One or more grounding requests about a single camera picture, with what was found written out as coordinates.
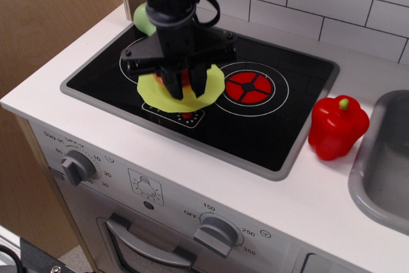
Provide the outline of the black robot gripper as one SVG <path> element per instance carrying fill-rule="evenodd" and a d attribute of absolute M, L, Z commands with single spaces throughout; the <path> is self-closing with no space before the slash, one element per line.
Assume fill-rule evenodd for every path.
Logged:
<path fill-rule="evenodd" d="M 121 59 L 131 77 L 156 72 L 177 100 L 183 98 L 181 70 L 189 71 L 190 87 L 200 97 L 206 89 L 207 70 L 216 62 L 236 58 L 237 35 L 231 31 L 202 26 L 194 18 L 179 22 L 148 18 L 156 32 L 125 47 Z"/>

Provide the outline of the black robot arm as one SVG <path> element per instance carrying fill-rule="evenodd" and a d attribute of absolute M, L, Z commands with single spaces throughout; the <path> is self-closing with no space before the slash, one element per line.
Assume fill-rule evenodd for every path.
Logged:
<path fill-rule="evenodd" d="M 183 98 L 182 73 L 187 72 L 195 96 L 205 93 L 207 71 L 214 62 L 236 58 L 236 35 L 215 29 L 220 14 L 200 22 L 196 5 L 200 0 L 147 0 L 145 12 L 156 31 L 121 53 L 131 77 L 155 73 L 169 94 Z M 220 8 L 216 0 L 207 0 Z"/>

